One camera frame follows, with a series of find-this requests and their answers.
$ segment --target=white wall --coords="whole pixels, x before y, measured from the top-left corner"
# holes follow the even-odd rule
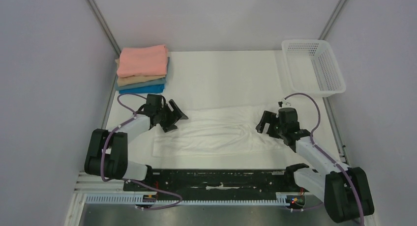
[[[95,0],[123,47],[274,50],[318,38],[339,0]]]
[[[416,0],[349,0],[327,38],[347,86],[337,122],[387,226],[416,218],[416,29]]]
[[[0,0],[0,219],[62,225],[115,54],[85,0]]]

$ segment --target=folded towel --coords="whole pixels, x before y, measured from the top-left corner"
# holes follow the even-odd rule
[[[149,48],[123,48],[117,75],[120,78],[137,75],[166,75],[167,60],[168,50],[165,45]]]
[[[170,61],[170,58],[168,58],[168,60],[167,60],[167,67],[169,65],[169,61]],[[119,59],[116,60],[116,63],[117,63],[118,68],[119,68]],[[118,77],[116,83],[119,87],[121,87],[121,86],[132,85],[132,84],[137,84],[137,83],[144,83],[144,82],[158,80],[158,79],[164,79],[164,81],[166,81],[165,80],[165,75],[157,75],[157,76],[140,76],[139,75],[139,76],[129,76],[129,77],[126,77],[126,78],[119,78]],[[159,83],[156,83],[156,84],[153,83],[153,84],[150,84],[150,85],[161,85],[161,84],[162,83],[159,82]]]
[[[119,93],[162,93],[165,85],[151,85],[146,87],[137,87],[132,89],[120,90]]]
[[[168,64],[167,64],[167,76],[170,74],[171,69],[169,69],[169,62],[170,62],[170,58],[168,58]],[[151,80],[151,81],[146,81],[146,82],[141,82],[141,83],[134,83],[134,84],[129,84],[129,85],[124,85],[124,86],[119,86],[118,83],[115,84],[115,88],[116,91],[120,91],[120,90],[124,90],[124,89],[132,89],[132,88],[137,88],[137,87],[145,87],[145,86],[151,86],[151,85],[163,85],[167,82],[167,78],[163,77],[157,80]]]
[[[117,68],[119,68],[120,59],[116,59],[116,64],[117,64]],[[126,78],[120,78],[118,76],[116,83],[119,86],[126,86],[126,85],[131,85],[131,84],[136,84],[136,83],[143,83],[143,82],[147,82],[147,81],[151,81],[151,80],[157,80],[157,79],[161,79],[161,78],[164,78],[164,77],[165,77],[165,75],[153,75],[153,76],[138,75],[138,76],[129,76],[129,77],[126,77]]]

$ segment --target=light blue towel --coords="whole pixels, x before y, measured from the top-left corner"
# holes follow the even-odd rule
[[[146,87],[137,87],[131,89],[120,90],[119,93],[162,93],[165,85],[151,85]]]
[[[145,87],[145,86],[151,86],[151,85],[163,85],[163,84],[165,84],[167,82],[167,76],[168,76],[169,71],[170,71],[169,70],[169,61],[170,61],[170,58],[168,58],[168,62],[167,62],[167,75],[164,78],[157,79],[157,80],[150,80],[150,81],[141,82],[141,83],[135,83],[135,84],[131,84],[131,85],[125,85],[125,86],[118,86],[117,83],[115,83],[116,91],[125,90],[125,89],[132,89],[132,88],[137,88],[137,87]]]

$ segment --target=white cloth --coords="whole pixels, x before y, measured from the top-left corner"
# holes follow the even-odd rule
[[[278,112],[278,104],[184,111],[178,129],[157,128],[153,156],[230,155],[280,149],[279,140],[256,132],[265,110]]]

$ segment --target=plastic laundry basket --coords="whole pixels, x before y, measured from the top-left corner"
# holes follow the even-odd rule
[[[284,40],[284,63],[291,89],[328,97],[346,90],[336,57],[324,40]]]

